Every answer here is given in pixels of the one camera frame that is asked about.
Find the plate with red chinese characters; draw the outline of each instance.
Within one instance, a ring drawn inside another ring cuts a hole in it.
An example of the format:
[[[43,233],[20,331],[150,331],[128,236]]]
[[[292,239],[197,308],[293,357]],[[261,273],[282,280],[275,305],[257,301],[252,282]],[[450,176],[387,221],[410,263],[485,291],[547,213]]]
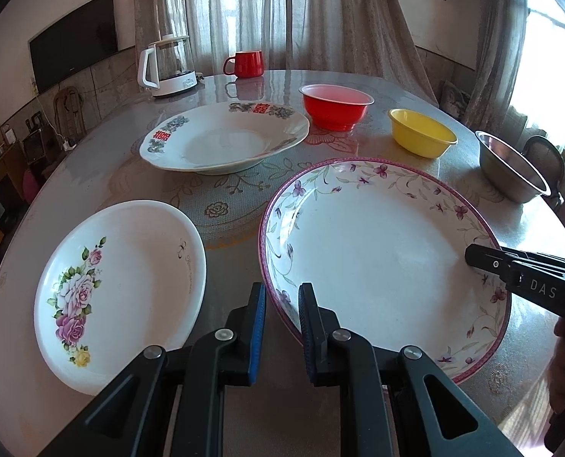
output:
[[[217,103],[160,123],[145,137],[140,156],[163,170],[233,174],[298,145],[309,129],[308,119],[289,106]]]
[[[298,173],[269,203],[259,233],[268,293],[301,341],[298,288],[376,347],[417,345],[455,382],[498,348],[511,297],[497,275],[464,261],[499,248],[458,192],[432,175],[375,158],[328,160]]]
[[[41,354],[63,383],[96,395],[146,347],[183,346],[205,284],[204,245],[184,213],[159,201],[106,208],[75,227],[43,270]]]

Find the screw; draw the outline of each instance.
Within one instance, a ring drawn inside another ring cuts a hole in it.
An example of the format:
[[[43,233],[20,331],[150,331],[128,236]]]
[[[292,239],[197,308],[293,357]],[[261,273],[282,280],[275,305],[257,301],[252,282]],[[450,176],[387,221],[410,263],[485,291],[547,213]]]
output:
[[[157,359],[162,355],[162,348],[158,345],[150,345],[143,350],[143,356],[147,359]]]
[[[415,345],[409,345],[403,349],[403,355],[407,359],[411,359],[412,361],[416,361],[422,357],[422,351],[416,347]]]
[[[350,332],[347,331],[347,329],[336,329],[333,333],[332,336],[335,340],[337,340],[338,342],[347,342],[348,340],[350,340]]]
[[[231,340],[233,336],[233,331],[228,328],[218,329],[214,333],[214,338],[216,338],[217,340]]]

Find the gray curtain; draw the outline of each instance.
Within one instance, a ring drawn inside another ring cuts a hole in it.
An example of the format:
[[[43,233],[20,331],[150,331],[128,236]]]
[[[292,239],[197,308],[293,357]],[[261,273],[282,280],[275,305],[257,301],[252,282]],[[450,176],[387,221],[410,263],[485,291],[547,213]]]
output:
[[[524,46],[527,0],[482,0],[477,82],[462,123],[504,136],[503,123]]]
[[[135,0],[137,53],[189,34],[196,70],[263,50],[269,69],[376,75],[436,105],[398,0]]]

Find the round table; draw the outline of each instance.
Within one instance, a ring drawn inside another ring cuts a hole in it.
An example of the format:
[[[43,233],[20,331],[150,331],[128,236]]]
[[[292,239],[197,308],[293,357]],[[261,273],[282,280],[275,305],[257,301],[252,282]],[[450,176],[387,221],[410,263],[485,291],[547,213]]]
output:
[[[293,149],[232,175],[208,177],[155,169],[138,146],[160,121],[215,102],[265,99],[303,112],[300,86],[330,83],[371,94],[363,122],[350,133],[311,128]],[[485,217],[501,245],[565,257],[565,229],[540,198],[517,205],[503,198],[479,169],[472,132],[434,106],[381,78],[333,72],[277,70],[236,80],[207,77],[169,99],[139,95],[89,132],[53,173],[31,205],[0,268],[0,441],[16,457],[32,457],[90,401],[59,381],[39,352],[33,304],[41,272],[58,243],[77,224],[107,206],[154,199],[178,207],[197,226],[207,249],[204,302],[188,342],[224,324],[261,281],[257,227],[268,200],[296,172],[329,158],[359,155],[398,161],[439,178]],[[458,145],[438,160],[408,153],[390,134],[387,111],[410,108],[450,127]],[[507,334],[498,351],[462,389],[497,423],[541,378],[551,356],[556,317],[513,297]],[[335,388],[314,388],[300,345],[271,304],[266,315],[257,383],[227,392],[224,454],[339,455]]]

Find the metal bowl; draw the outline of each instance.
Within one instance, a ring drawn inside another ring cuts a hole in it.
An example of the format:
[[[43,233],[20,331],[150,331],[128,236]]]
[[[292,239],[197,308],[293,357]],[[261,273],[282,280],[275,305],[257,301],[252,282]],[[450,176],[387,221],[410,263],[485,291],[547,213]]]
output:
[[[527,203],[537,195],[551,195],[543,176],[509,144],[481,130],[475,135],[483,174],[511,201]]]

